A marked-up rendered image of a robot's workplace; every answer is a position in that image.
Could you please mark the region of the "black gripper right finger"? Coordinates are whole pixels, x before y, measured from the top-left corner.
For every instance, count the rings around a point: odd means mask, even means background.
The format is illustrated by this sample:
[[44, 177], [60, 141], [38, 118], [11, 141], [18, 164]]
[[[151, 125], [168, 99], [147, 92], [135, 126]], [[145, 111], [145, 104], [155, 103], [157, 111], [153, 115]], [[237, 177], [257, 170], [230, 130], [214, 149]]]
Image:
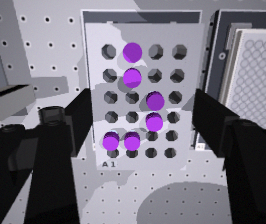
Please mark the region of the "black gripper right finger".
[[232, 224], [266, 224], [266, 129], [196, 89], [192, 124], [225, 158]]

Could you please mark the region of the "white multi-well plate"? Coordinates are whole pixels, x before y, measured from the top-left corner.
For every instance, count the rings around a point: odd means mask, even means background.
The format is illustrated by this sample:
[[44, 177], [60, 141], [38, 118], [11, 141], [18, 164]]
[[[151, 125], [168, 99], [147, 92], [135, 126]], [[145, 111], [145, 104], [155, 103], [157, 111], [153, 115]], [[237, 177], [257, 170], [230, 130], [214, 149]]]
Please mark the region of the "white multi-well plate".
[[235, 29], [218, 102], [266, 129], [266, 29]]

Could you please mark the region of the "grey base plate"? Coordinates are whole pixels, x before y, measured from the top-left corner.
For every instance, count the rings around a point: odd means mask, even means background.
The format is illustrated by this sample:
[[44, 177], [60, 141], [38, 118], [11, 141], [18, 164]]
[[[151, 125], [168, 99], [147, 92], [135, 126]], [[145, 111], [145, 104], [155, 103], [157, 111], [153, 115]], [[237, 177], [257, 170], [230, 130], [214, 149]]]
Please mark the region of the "grey base plate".
[[[38, 125], [38, 110], [67, 107], [87, 87], [80, 9], [202, 10], [196, 89], [203, 87], [215, 11], [266, 10], [266, 0], [0, 0], [0, 63], [7, 85], [32, 84], [36, 101], [0, 127]], [[195, 151], [186, 170], [97, 170], [91, 128], [72, 159], [80, 224], [232, 224], [225, 158]], [[33, 172], [33, 171], [32, 171]], [[32, 172], [2, 224], [23, 224]]]

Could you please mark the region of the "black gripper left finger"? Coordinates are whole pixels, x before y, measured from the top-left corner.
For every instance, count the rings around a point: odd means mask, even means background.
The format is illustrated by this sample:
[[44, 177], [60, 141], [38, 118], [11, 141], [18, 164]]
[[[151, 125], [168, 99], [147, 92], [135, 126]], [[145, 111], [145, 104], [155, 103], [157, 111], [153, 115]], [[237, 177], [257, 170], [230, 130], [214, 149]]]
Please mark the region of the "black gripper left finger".
[[65, 108], [49, 106], [38, 114], [33, 129], [0, 128], [0, 224], [32, 170], [23, 224], [80, 224], [71, 158], [93, 124], [91, 89]]

